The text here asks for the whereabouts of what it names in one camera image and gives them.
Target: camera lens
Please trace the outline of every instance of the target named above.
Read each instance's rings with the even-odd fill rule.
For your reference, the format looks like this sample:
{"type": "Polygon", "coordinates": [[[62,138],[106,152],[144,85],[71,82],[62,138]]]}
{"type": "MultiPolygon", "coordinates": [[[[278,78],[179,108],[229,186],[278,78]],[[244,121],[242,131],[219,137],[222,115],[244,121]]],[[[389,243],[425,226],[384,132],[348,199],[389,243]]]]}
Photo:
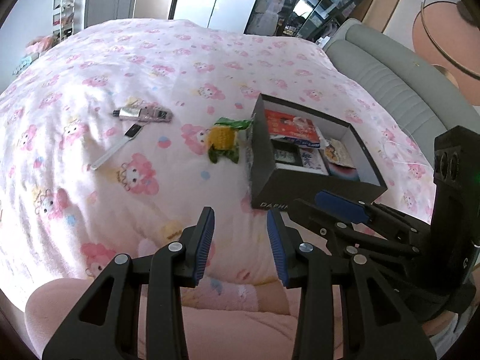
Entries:
{"type": "Polygon", "coordinates": [[[450,177],[452,178],[452,181],[455,181],[457,176],[458,176],[458,156],[457,156],[457,153],[454,153],[452,159],[450,160],[450,177]]]}
{"type": "Polygon", "coordinates": [[[448,155],[447,153],[443,153],[442,160],[440,162],[440,173],[442,177],[446,179],[448,171],[448,155]]]}
{"type": "Polygon", "coordinates": [[[435,168],[435,173],[440,172],[440,156],[439,155],[435,156],[435,164],[433,166],[435,168]]]}

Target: plush toy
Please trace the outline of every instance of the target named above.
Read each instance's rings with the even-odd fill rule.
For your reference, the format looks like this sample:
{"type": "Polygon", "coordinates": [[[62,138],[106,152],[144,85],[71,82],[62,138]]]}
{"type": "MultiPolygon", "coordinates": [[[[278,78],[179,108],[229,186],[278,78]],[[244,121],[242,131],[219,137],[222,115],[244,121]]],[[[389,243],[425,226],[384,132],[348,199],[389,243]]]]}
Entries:
{"type": "Polygon", "coordinates": [[[251,125],[251,120],[232,120],[221,117],[213,125],[207,136],[208,158],[214,164],[219,157],[227,157],[232,162],[239,162],[239,145],[237,133],[251,125]]]}
{"type": "Polygon", "coordinates": [[[18,76],[33,62],[35,62],[45,51],[53,47],[53,36],[39,36],[28,43],[25,49],[25,55],[20,60],[19,66],[13,72],[14,76],[18,76]]]}

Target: pink floral bedsheet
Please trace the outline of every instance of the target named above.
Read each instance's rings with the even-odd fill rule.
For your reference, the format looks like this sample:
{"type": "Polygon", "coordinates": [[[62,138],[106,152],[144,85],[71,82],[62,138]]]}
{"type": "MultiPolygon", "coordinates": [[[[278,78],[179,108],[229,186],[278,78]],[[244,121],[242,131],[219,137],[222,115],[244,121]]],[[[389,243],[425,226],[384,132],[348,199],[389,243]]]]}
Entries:
{"type": "Polygon", "coordinates": [[[189,21],[117,20],[54,47],[0,96],[0,287],[24,309],[40,285],[99,274],[176,239],[206,205],[216,228],[207,274],[276,279],[266,216],[249,205],[240,164],[206,156],[221,116],[250,117],[259,93],[349,121],[387,182],[379,199],[425,221],[435,188],[415,143],[315,44],[212,31],[189,21]],[[160,104],[150,124],[98,171],[89,164],[128,130],[111,116],[160,104]]]}

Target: open box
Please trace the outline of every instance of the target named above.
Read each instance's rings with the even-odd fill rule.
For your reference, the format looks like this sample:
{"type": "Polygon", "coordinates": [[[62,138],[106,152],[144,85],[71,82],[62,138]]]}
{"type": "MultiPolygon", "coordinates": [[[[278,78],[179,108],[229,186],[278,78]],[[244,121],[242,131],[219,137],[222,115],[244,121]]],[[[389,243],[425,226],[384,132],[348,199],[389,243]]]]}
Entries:
{"type": "Polygon", "coordinates": [[[347,122],[300,104],[261,94],[253,111],[253,125],[248,133],[251,150],[251,206],[286,211],[290,202],[301,198],[310,203],[315,195],[327,190],[347,199],[372,203],[387,186],[370,153],[355,129],[347,122]],[[283,112],[309,119],[325,139],[342,142],[357,168],[360,181],[323,175],[315,169],[275,161],[274,147],[268,132],[265,110],[283,112]]]}

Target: card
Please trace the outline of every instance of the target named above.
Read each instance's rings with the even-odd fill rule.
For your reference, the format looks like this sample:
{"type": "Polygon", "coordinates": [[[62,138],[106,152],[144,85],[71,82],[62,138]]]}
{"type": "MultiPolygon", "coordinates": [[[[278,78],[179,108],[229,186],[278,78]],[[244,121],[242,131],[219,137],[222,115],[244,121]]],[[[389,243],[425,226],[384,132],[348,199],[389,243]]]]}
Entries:
{"type": "Polygon", "coordinates": [[[360,181],[359,174],[355,168],[340,166],[329,162],[327,162],[327,166],[332,176],[349,181],[360,181]]]}
{"type": "Polygon", "coordinates": [[[265,110],[271,139],[282,139],[300,147],[320,148],[320,138],[313,122],[303,117],[265,110]]]}
{"type": "Polygon", "coordinates": [[[274,157],[276,162],[288,165],[302,166],[302,159],[299,154],[299,149],[292,143],[280,142],[272,140],[274,149],[274,157]]]}
{"type": "Polygon", "coordinates": [[[318,149],[299,149],[303,167],[320,170],[321,174],[328,175],[328,170],[323,162],[318,149]]]}
{"type": "Polygon", "coordinates": [[[323,155],[331,164],[355,169],[347,148],[339,140],[331,139],[330,145],[323,150],[323,155]]]}

